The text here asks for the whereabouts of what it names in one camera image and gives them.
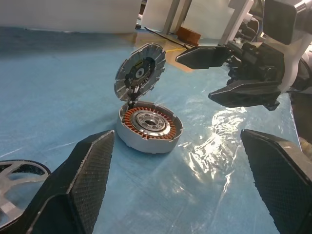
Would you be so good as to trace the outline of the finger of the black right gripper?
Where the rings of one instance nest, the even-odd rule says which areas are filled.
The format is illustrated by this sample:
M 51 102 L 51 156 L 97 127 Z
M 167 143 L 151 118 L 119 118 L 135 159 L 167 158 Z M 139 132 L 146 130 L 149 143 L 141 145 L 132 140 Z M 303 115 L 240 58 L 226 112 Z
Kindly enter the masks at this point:
M 198 46 L 184 51 L 175 61 L 193 70 L 201 70 L 221 67 L 230 56 L 231 49 L 226 46 Z
M 277 82 L 234 81 L 209 93 L 209 99 L 228 108 L 264 106 L 274 111 L 280 104 L 277 98 L 281 91 Z

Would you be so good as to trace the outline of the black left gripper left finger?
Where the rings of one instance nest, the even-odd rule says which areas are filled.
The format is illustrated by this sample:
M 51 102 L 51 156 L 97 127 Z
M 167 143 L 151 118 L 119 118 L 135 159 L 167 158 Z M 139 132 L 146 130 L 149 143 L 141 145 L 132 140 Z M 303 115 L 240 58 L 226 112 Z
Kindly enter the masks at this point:
M 102 205 L 115 141 L 113 130 L 79 141 L 54 171 L 32 160 L 0 163 L 0 210 L 8 217 L 3 234 L 90 234 Z M 41 182 L 26 209 L 5 194 L 13 187 Z

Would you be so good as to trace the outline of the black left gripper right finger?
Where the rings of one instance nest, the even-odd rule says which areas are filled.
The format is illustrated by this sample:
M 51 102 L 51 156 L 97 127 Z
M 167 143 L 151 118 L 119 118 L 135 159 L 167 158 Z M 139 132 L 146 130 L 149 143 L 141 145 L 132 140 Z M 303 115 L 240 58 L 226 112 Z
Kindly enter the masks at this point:
M 281 234 L 312 232 L 312 161 L 293 142 L 243 129 L 255 186 Z

